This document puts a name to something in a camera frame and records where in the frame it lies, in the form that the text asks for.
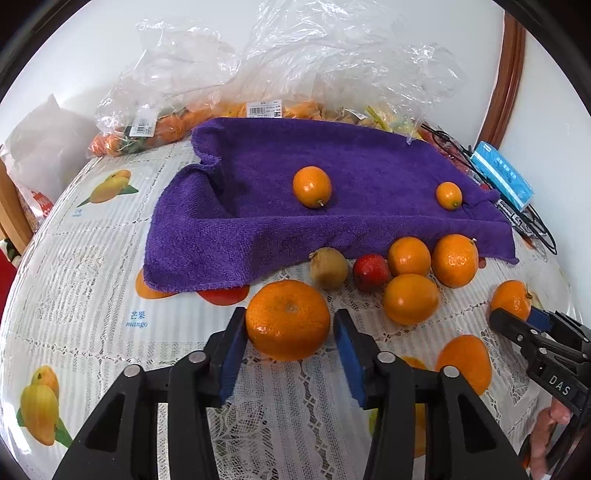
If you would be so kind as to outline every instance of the purple cloth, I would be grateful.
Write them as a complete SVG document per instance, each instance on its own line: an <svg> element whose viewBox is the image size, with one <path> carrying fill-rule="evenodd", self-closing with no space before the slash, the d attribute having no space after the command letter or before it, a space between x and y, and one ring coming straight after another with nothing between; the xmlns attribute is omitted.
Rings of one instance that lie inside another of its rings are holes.
<svg viewBox="0 0 591 480"><path fill-rule="evenodd" d="M148 234L144 278L162 291L249 284L308 259L320 247L347 258L386 255L416 236L432 249L449 233L476 238L483 257L517 263L511 226L485 192L431 145L354 125L295 119L218 118L193 130L201 159L177 173L159 198ZM298 202L291 182L315 165L330 177L327 207ZM456 183L464 204L435 197Z"/></svg>

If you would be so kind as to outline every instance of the orange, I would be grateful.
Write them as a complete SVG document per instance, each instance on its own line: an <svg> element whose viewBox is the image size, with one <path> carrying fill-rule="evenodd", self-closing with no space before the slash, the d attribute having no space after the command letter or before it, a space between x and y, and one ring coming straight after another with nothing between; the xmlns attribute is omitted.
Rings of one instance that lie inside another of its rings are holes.
<svg viewBox="0 0 591 480"><path fill-rule="evenodd" d="M255 348L275 360L294 361L315 353L329 334L324 297L297 280L265 285L246 309L246 331Z"/></svg>
<svg viewBox="0 0 591 480"><path fill-rule="evenodd" d="M330 178L318 167L304 167L294 176L293 191L302 205L308 208L325 206L332 194Z"/></svg>
<svg viewBox="0 0 591 480"><path fill-rule="evenodd" d="M313 119L319 116L318 103L314 100L296 103L292 106L286 106L283 112L283 118Z"/></svg>
<svg viewBox="0 0 591 480"><path fill-rule="evenodd" d="M455 183L444 181L435 191L437 201L446 210L455 210L462 204L462 191Z"/></svg>
<svg viewBox="0 0 591 480"><path fill-rule="evenodd" d="M478 271L475 241L456 233L437 242L431 260L437 279L450 288L468 285Z"/></svg>
<svg viewBox="0 0 591 480"><path fill-rule="evenodd" d="M384 290L386 315L401 325L427 320L439 306L439 290L428 278L416 273L394 277Z"/></svg>
<svg viewBox="0 0 591 480"><path fill-rule="evenodd" d="M482 395L492 379L491 359L485 344L474 335L462 335L449 342L437 357L436 371L453 365L478 395Z"/></svg>
<svg viewBox="0 0 591 480"><path fill-rule="evenodd" d="M106 135L100 133L92 139L92 142L90 142L88 149L97 157L104 157L106 154L105 138Z"/></svg>
<svg viewBox="0 0 591 480"><path fill-rule="evenodd" d="M245 118L246 104L245 103L220 103L216 107L216 116L227 116L230 118Z"/></svg>
<svg viewBox="0 0 591 480"><path fill-rule="evenodd" d="M166 145L181 140L187 129L176 113L159 118L156 122L154 136L146 141L149 146Z"/></svg>
<svg viewBox="0 0 591 480"><path fill-rule="evenodd" d="M491 300L491 312L503 309L526 321L530 316L532 299L533 296L527 291L525 283L507 280L496 288Z"/></svg>
<svg viewBox="0 0 591 480"><path fill-rule="evenodd" d="M416 273L427 276L431 268L431 254L427 245L413 236L396 240L388 250L388 266L392 276Z"/></svg>
<svg viewBox="0 0 591 480"><path fill-rule="evenodd" d="M195 110L194 112L186 109L181 115L181 122L183 123L183 128L188 132L197 125L209 120L212 118L212 116L212 109L209 107L209 105L206 105Z"/></svg>
<svg viewBox="0 0 591 480"><path fill-rule="evenodd" d="M413 356L402 356L400 357L406 363L408 363L413 368L420 368L421 370L428 370L427 366L421 362L418 358L414 358Z"/></svg>
<svg viewBox="0 0 591 480"><path fill-rule="evenodd" d="M121 155L119 151L121 147L121 139L115 134L109 134L105 137L105 153L110 157L118 157Z"/></svg>
<svg viewBox="0 0 591 480"><path fill-rule="evenodd" d="M414 358L412 356L403 356L401 358L411 367L427 370L425 364L417 358ZM369 433L371 435L374 434L374 428L377 419L378 410L376 408L375 410L372 410L369 414ZM427 419L424 403L414 404L414 420L414 457L418 458L425 455L425 452L427 450Z"/></svg>

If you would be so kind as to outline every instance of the clear plastic wrap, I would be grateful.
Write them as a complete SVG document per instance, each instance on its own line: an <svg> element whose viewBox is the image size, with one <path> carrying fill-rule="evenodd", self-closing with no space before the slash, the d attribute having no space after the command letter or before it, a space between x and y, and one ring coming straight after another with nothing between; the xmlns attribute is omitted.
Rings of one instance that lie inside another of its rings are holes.
<svg viewBox="0 0 591 480"><path fill-rule="evenodd" d="M343 121L410 140L463 73L443 47L397 44L393 19L371 0L266 0L241 56L207 28L141 22L145 52L100 103L103 133L90 150L135 153L275 100L281 106L263 116Z"/></svg>
<svg viewBox="0 0 591 480"><path fill-rule="evenodd" d="M183 138L213 117L220 86L238 69L234 48L208 28L147 20L137 27L144 53L97 107L94 155L130 154Z"/></svg>
<svg viewBox="0 0 591 480"><path fill-rule="evenodd" d="M462 87L463 72L441 46L398 44L394 18L370 0L268 0L226 95L312 98L323 119L353 110L368 117L362 124L411 137L433 103Z"/></svg>

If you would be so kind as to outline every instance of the white bag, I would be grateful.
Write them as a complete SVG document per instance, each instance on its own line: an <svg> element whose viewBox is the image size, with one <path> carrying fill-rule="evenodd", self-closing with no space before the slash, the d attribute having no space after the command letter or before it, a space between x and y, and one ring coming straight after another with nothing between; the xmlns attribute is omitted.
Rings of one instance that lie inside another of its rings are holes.
<svg viewBox="0 0 591 480"><path fill-rule="evenodd" d="M88 162L86 149L96 132L92 121L60 108L51 95L7 138L0 157L35 216L33 231Z"/></svg>

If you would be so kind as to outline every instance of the wooden frame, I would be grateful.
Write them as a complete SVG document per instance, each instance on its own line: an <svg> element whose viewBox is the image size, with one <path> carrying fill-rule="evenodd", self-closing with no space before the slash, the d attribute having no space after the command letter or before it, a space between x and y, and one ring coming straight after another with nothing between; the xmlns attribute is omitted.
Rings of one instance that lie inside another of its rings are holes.
<svg viewBox="0 0 591 480"><path fill-rule="evenodd" d="M501 146L521 83L526 32L523 25L505 12L503 46L495 90L476 145L485 141L495 148Z"/></svg>
<svg viewBox="0 0 591 480"><path fill-rule="evenodd" d="M33 238L25 214L18 201L17 188L6 173L4 162L0 160L0 225L2 231L12 241L22 255Z"/></svg>

